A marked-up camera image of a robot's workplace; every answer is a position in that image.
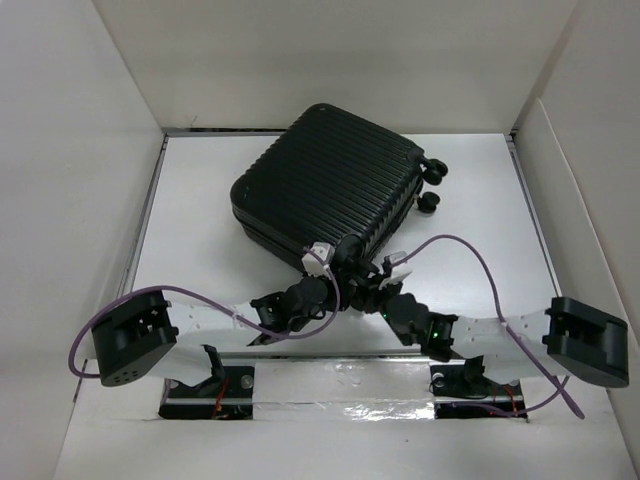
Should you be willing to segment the black hard-shell suitcase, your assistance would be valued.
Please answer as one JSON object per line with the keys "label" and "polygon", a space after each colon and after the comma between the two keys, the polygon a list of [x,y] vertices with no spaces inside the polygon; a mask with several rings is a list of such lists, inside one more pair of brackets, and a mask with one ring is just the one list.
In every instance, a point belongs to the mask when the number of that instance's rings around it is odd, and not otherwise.
{"label": "black hard-shell suitcase", "polygon": [[309,107],[230,190],[245,234],[296,270],[305,247],[352,237],[371,260],[425,183],[447,165],[408,138],[320,103]]}

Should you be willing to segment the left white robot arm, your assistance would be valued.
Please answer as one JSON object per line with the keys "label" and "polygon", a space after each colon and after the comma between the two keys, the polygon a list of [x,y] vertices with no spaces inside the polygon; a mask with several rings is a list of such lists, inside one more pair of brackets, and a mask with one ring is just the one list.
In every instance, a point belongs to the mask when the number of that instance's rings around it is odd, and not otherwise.
{"label": "left white robot arm", "polygon": [[112,388],[153,376],[212,396],[227,377],[222,351],[317,337],[354,306],[357,290],[354,277],[321,267],[284,291],[240,305],[171,285],[130,292],[89,322],[98,379]]}

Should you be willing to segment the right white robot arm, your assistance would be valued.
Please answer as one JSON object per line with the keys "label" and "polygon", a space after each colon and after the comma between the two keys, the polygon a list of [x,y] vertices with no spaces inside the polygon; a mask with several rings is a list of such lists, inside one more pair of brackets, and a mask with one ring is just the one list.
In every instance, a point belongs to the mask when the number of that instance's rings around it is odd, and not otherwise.
{"label": "right white robot arm", "polygon": [[381,314],[402,345],[432,360],[464,361],[462,381],[474,393],[545,374],[605,388],[629,384],[626,322],[570,297],[532,314],[472,318],[434,312],[377,275],[356,287],[349,305]]}

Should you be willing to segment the silver mounting rail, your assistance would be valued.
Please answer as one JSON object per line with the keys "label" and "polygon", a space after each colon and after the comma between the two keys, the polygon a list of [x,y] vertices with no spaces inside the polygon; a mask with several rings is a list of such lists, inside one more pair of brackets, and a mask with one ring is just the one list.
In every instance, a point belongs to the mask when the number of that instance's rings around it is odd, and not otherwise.
{"label": "silver mounting rail", "polygon": [[414,358],[264,359],[224,364],[210,393],[166,382],[168,420],[422,421],[523,413],[520,384],[470,383],[461,362]]}

